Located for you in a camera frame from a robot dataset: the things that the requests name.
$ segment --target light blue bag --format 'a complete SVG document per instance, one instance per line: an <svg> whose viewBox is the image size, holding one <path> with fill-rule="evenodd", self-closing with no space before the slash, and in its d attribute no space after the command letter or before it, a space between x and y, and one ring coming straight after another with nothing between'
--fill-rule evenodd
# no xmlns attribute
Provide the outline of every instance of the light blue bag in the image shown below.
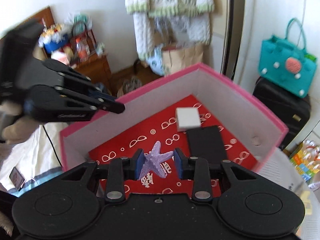
<svg viewBox="0 0 320 240"><path fill-rule="evenodd" d="M301 29L303 49L288 41L289 29L294 22ZM262 41L258 70L262 77L304 98L308 94L316 72L316 60L316 57L307 53L302 24L297 18L292 18L288 23L284 39L273 35L271 39Z"/></svg>

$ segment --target black suitcase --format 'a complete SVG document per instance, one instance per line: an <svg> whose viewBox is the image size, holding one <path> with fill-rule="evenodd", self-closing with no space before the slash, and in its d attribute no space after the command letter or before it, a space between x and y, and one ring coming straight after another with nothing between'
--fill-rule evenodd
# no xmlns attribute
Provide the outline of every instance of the black suitcase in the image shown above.
<svg viewBox="0 0 320 240"><path fill-rule="evenodd" d="M264 103L285 125L289 132L280 144L283 150L297 136L310 118L310 98L299 98L287 90L260 77L253 95Z"/></svg>

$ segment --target blue container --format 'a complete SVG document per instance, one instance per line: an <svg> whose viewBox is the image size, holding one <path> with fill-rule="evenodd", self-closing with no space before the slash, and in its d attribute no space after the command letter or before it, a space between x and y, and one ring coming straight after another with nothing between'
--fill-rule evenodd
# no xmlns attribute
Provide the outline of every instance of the blue container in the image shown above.
<svg viewBox="0 0 320 240"><path fill-rule="evenodd" d="M69 41L68 34L65 34L62 36L62 39L60 42L55 43L54 41L51 41L50 43L44 44L44 48L46 52L52 53L53 51L60 49L64 45L66 45Z"/></svg>

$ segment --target black cable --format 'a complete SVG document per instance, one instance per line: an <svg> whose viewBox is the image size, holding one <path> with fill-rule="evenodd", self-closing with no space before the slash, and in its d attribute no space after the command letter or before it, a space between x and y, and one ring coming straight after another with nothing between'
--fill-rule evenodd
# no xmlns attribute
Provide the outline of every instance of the black cable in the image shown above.
<svg viewBox="0 0 320 240"><path fill-rule="evenodd" d="M47 133L47 130L45 129L44 125L42 125L42 127L43 127L44 132L45 132L45 134L47 135L47 137L48 137L48 139L49 139L49 141L50 141L50 143L51 143L51 146L52 146L52 148L53 148L54 154L56 155L57 160L58 160L58 162L59 162L60 166L62 167L62 164L61 164L61 162L60 162L60 160L59 160L59 158L58 158L58 155L57 155L56 149L55 149L55 148L54 148L54 146L53 146L53 143L52 143L52 141L51 141L51 139L50 139L50 137L49 137L49 135L48 135L48 133Z"/></svg>

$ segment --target purple starfish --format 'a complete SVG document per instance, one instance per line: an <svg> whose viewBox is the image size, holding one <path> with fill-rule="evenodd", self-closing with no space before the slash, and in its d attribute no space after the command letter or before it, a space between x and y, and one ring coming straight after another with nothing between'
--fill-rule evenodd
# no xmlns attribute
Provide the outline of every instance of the purple starfish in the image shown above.
<svg viewBox="0 0 320 240"><path fill-rule="evenodd" d="M160 154L161 143L156 141L151 152L144 154L146 161L142 166L139 179L142 179L149 171L154 171L160 178L165 178L164 170L160 163L169 160L173 156L173 151Z"/></svg>

